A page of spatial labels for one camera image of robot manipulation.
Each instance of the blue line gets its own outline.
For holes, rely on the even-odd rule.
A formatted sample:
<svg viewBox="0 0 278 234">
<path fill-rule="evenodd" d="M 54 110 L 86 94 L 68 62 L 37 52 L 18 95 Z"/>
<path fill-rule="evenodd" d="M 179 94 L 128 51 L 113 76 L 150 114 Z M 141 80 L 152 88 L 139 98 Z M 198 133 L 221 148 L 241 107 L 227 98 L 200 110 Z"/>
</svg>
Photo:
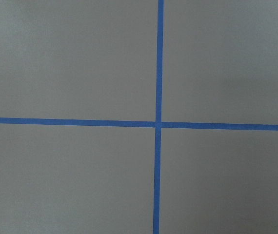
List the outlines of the blue line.
<svg viewBox="0 0 278 234">
<path fill-rule="evenodd" d="M 141 128 L 154 128 L 155 127 L 155 122 L 149 122 L 149 121 L 50 119 L 50 118 L 1 118 L 0 117 L 0 123 L 38 124 L 38 125 L 141 127 Z"/>
<path fill-rule="evenodd" d="M 155 107 L 154 196 L 153 234 L 159 234 L 160 154 L 162 122 L 162 73 L 163 73 L 163 14 L 164 0 L 158 2 L 157 82 Z"/>
<path fill-rule="evenodd" d="M 242 123 L 162 122 L 162 128 L 191 128 L 191 129 L 225 129 L 225 130 L 278 131 L 278 125 L 271 125 L 271 124 L 242 124 Z"/>
</svg>

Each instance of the gray panel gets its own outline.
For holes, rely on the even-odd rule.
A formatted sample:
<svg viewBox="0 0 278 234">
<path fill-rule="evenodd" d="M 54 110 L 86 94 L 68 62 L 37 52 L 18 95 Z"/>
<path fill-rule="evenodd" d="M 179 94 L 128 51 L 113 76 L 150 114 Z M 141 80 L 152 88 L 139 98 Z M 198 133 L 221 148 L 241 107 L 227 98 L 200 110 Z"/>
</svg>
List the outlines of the gray panel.
<svg viewBox="0 0 278 234">
<path fill-rule="evenodd" d="M 162 234 L 278 234 L 278 132 L 163 129 Z"/>
<path fill-rule="evenodd" d="M 152 233 L 154 129 L 0 124 L 0 234 Z"/>
<path fill-rule="evenodd" d="M 0 0 L 0 117 L 154 120 L 157 1 Z"/>
<path fill-rule="evenodd" d="M 278 123 L 278 0 L 167 0 L 163 120 Z"/>
</svg>

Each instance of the vertical blue line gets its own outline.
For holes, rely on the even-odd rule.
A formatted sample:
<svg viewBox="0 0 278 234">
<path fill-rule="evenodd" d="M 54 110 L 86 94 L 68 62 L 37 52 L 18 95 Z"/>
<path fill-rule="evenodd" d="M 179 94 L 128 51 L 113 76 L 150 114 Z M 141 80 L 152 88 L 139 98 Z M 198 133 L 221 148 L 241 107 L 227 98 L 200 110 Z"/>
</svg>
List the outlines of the vertical blue line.
<svg viewBox="0 0 278 234">
<path fill-rule="evenodd" d="M 164 0 L 158 2 L 157 83 L 155 108 L 154 198 L 153 234 L 159 234 L 160 150 L 162 123 L 162 72 L 163 72 L 163 14 Z"/>
</svg>

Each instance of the horizontal blue line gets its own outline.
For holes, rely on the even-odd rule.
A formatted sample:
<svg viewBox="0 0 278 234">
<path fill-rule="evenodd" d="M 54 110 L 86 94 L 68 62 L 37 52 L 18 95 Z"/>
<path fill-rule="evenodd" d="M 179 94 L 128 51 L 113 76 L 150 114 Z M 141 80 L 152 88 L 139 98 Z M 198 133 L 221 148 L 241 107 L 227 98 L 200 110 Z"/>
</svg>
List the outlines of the horizontal blue line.
<svg viewBox="0 0 278 234">
<path fill-rule="evenodd" d="M 162 122 L 162 128 L 224 129 L 224 130 L 261 130 L 278 131 L 278 125 L 242 123 L 188 123 Z"/>
<path fill-rule="evenodd" d="M 76 125 L 76 126 L 110 126 L 154 128 L 155 122 L 120 121 L 120 120 L 84 120 L 84 119 L 50 119 L 50 118 L 2 118 L 0 123 L 38 124 L 38 125 Z"/>
</svg>

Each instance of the gray floor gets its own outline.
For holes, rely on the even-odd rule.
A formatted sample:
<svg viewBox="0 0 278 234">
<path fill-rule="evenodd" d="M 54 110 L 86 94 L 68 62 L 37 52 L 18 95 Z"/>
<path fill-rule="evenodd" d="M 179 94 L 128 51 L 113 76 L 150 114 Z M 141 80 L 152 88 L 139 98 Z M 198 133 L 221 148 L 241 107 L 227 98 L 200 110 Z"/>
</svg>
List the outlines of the gray floor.
<svg viewBox="0 0 278 234">
<path fill-rule="evenodd" d="M 0 117 L 155 120 L 157 0 L 0 0 Z M 278 124 L 278 0 L 165 0 L 163 121 Z M 154 128 L 0 124 L 0 234 L 151 234 Z M 162 130 L 161 234 L 278 234 L 278 132 Z"/>
</svg>

